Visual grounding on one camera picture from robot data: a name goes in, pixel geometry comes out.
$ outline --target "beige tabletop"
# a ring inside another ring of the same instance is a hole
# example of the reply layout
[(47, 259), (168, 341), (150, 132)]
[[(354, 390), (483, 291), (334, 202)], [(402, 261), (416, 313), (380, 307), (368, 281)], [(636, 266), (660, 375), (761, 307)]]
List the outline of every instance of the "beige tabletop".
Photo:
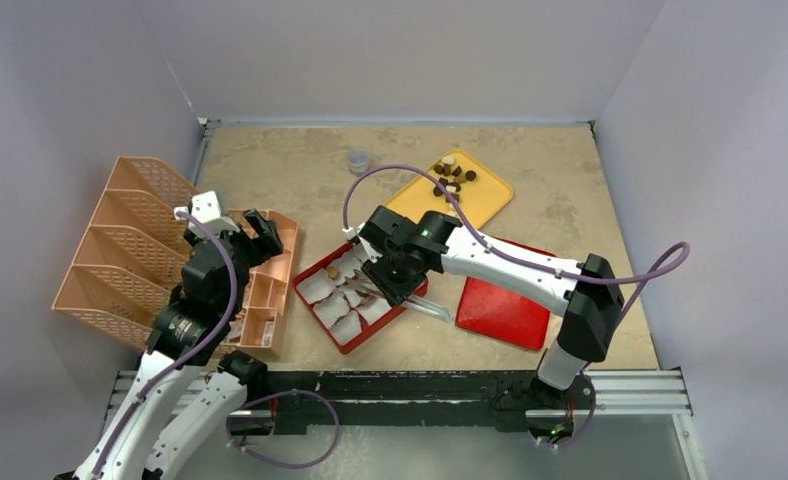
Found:
[[(514, 198), (482, 228), (484, 232), (584, 260), (607, 258), (618, 276), (631, 274), (627, 253), (588, 126), (403, 127), (403, 128), (221, 128), (199, 187), (220, 190), (231, 208), (279, 211), (300, 223), (294, 273), (344, 243), (341, 205), (355, 177), (347, 152), (364, 147), (372, 164), (407, 163), (427, 168), (460, 148), (506, 180)], [(350, 222), (411, 180), (386, 171), (367, 179), (353, 195)], [(430, 273), (427, 298), (450, 308), (465, 279)], [(632, 287), (624, 288), (628, 297)], [(291, 291), (282, 356), (275, 370), (454, 370), (535, 368), (541, 352), (473, 334), (417, 312), (406, 311), (349, 355), (341, 355)], [(551, 318), (545, 345), (559, 330)], [(592, 368), (656, 368), (641, 305), (612, 339), (608, 358)]]

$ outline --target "red box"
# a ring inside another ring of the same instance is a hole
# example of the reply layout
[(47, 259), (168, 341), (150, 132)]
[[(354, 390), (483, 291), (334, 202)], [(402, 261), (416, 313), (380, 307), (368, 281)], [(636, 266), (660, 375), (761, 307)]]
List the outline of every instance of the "red box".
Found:
[[(386, 313), (385, 315), (382, 316), (382, 318), (374, 322), (373, 325), (368, 325), (367, 321), (365, 321), (362, 315), (359, 314), (359, 322), (361, 322), (362, 324), (362, 333), (360, 333), (356, 338), (350, 340), (350, 342), (347, 343), (347, 345), (340, 345), (337, 341), (335, 341), (335, 338), (332, 336), (332, 333), (329, 331), (329, 329), (327, 329), (323, 325), (323, 322), (320, 321), (320, 318), (318, 318), (317, 314), (315, 314), (314, 310), (312, 309), (312, 305), (309, 304), (309, 302), (307, 302), (306, 299), (303, 298), (303, 296), (300, 294), (300, 291), (297, 290), (297, 285), (303, 280), (309, 278), (312, 274), (314, 274), (318, 270), (326, 268), (330, 263), (332, 263), (333, 260), (340, 257), (342, 254), (344, 254), (345, 252), (347, 252), (352, 248), (353, 248), (353, 244), (351, 244), (350, 242), (341, 245), (340, 248), (330, 253), (329, 255), (324, 257), (321, 261), (315, 263), (311, 267), (303, 270), (301, 273), (295, 276), (293, 280), (291, 280), (291, 285), (294, 287), (294, 291), (297, 292), (297, 296), (300, 297), (300, 300), (303, 301), (303, 304), (309, 310), (309, 313), (311, 313), (312, 316), (315, 317), (315, 320), (317, 320), (317, 323), (320, 325), (320, 328), (322, 328), (323, 331), (326, 332), (326, 335), (328, 335), (329, 339), (332, 340), (332, 343), (335, 345), (335, 348), (337, 348), (342, 355), (346, 355), (352, 352), (353, 350), (355, 350), (356, 347), (364, 343), (364, 341), (370, 338), (371, 335), (381, 330), (382, 327), (391, 323), (391, 320), (394, 320), (397, 317), (397, 315), (400, 315), (401, 313), (403, 313), (403, 310), (406, 309), (405, 307), (394, 307), (391, 309), (390, 312)], [(415, 294), (422, 297), (426, 295), (426, 291), (428, 288), (429, 288), (429, 280), (426, 280), (423, 282), (423, 284), (420, 287), (418, 287), (417, 290), (415, 290)]]
[[(550, 252), (501, 239), (542, 255)], [(547, 336), (550, 312), (532, 300), (476, 278), (462, 290), (456, 326), (530, 350), (541, 350)]]

